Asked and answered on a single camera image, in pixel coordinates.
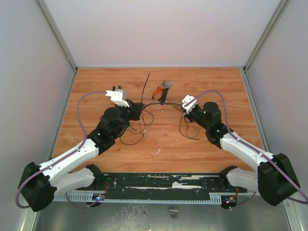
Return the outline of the black zip tie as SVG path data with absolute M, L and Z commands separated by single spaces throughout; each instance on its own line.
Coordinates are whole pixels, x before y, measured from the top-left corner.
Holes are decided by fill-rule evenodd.
M 144 99 L 144 92 L 145 92 L 145 89 L 146 89 L 146 86 L 147 86 L 147 83 L 148 83 L 148 80 L 149 80 L 149 77 L 150 77 L 150 74 L 151 72 L 148 73 L 148 76 L 146 78 L 146 81 L 143 85 L 143 88 L 142 88 L 142 93 L 141 93 L 141 103 L 143 103 L 143 99 Z

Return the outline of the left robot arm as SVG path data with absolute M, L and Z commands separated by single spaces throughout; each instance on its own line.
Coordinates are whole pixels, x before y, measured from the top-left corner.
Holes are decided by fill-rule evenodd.
M 126 106 L 115 105 L 105 110 L 96 128 L 86 133 L 81 143 L 54 159 L 39 165 L 31 162 L 23 170 L 15 203 L 19 208 L 19 196 L 27 205 L 38 212 L 45 209 L 56 196 L 78 188 L 91 187 L 98 190 L 103 186 L 101 171 L 90 165 L 81 171 L 71 170 L 110 149 L 130 126 L 131 121 L 140 119 L 143 103 L 126 100 Z

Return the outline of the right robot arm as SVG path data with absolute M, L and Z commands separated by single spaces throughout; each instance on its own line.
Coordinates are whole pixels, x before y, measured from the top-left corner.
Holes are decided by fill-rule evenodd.
M 241 187 L 261 195 L 270 205 L 276 206 L 300 189 L 289 158 L 280 153 L 272 154 L 242 139 L 221 120 L 221 111 L 215 102 L 203 107 L 192 97 L 182 100 L 181 108 L 189 121 L 205 129 L 207 140 L 248 164 L 252 171 L 230 166 L 221 171 L 219 188 L 229 192 Z

